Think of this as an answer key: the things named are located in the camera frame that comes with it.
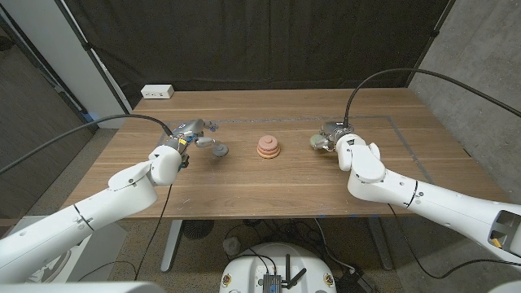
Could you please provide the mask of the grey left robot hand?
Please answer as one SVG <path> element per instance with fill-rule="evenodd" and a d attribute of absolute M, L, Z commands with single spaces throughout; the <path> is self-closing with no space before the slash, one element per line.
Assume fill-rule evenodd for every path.
<path fill-rule="evenodd" d="M 180 155 L 186 153 L 191 144 L 198 148 L 219 145 L 221 144 L 219 140 L 204 135 L 205 129 L 215 132 L 218 128 L 219 126 L 210 120 L 189 120 L 175 128 L 164 144 L 177 150 Z"/>

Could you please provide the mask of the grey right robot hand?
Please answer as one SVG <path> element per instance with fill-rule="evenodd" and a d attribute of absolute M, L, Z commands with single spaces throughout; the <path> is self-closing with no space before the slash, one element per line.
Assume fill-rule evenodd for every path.
<path fill-rule="evenodd" d="M 334 151 L 336 143 L 347 134 L 354 133 L 354 127 L 350 124 L 344 125 L 343 122 L 326 122 L 318 132 L 320 138 L 315 142 L 316 150 L 324 149 L 326 151 Z"/>

